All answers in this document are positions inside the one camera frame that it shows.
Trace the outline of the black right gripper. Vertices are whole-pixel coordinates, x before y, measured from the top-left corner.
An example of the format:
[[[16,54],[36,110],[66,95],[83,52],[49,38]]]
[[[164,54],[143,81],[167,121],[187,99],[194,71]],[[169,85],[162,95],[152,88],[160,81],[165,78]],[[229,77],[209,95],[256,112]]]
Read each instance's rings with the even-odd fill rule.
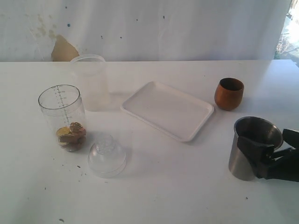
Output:
[[[274,152],[273,144],[259,143],[246,137],[238,138],[237,146],[257,178],[299,181],[299,132],[285,128],[282,136],[293,148]]]

